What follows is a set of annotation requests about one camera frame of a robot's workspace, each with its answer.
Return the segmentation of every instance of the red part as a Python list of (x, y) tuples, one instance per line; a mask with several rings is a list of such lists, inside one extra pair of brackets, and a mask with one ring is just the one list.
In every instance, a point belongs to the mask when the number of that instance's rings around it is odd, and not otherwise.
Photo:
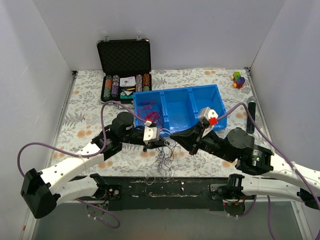
[(209, 123), (211, 126), (216, 125), (218, 123), (217, 119), (215, 117), (209, 119)]

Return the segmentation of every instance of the white wall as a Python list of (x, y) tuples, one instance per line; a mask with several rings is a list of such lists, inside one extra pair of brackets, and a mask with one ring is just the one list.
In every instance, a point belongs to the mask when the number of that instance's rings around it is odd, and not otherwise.
[[(0, 0), (0, 239), (19, 239), (28, 207), (17, 154), (26, 143), (51, 143), (71, 71), (32, 0)], [(48, 151), (34, 146), (22, 168), (40, 170)]]
[(153, 69), (251, 66), (284, 0), (33, 0), (72, 70), (102, 69), (96, 42), (151, 41)]
[[(320, 1), (287, 0), (252, 65), (253, 82), (273, 141), (291, 161), (318, 171), (319, 64)], [(314, 217), (313, 234), (319, 212)]]

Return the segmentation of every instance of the green block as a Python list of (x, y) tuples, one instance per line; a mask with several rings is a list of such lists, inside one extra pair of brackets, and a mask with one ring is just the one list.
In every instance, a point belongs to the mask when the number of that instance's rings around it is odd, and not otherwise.
[(233, 73), (233, 77), (234, 77), (234, 79), (237, 81), (237, 80), (238, 80), (238, 78), (240, 78), (240, 77), (241, 77), (240, 72), (235, 71), (235, 72)]

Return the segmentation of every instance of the purple block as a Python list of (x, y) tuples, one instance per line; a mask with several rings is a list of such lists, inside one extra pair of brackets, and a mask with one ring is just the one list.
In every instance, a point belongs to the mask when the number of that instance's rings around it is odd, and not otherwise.
[(245, 83), (245, 78), (242, 76), (242, 77), (239, 77), (236, 81), (236, 84), (241, 87), (244, 83)]

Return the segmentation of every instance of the black cylinder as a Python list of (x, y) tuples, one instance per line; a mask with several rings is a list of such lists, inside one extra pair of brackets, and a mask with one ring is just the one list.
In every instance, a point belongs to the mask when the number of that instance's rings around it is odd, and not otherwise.
[[(249, 97), (248, 99), (248, 110), (251, 117), (255, 121), (256, 120), (256, 98), (254, 96)], [(246, 132), (248, 134), (253, 134), (255, 132), (255, 126), (249, 117), (247, 117), (246, 119)]]

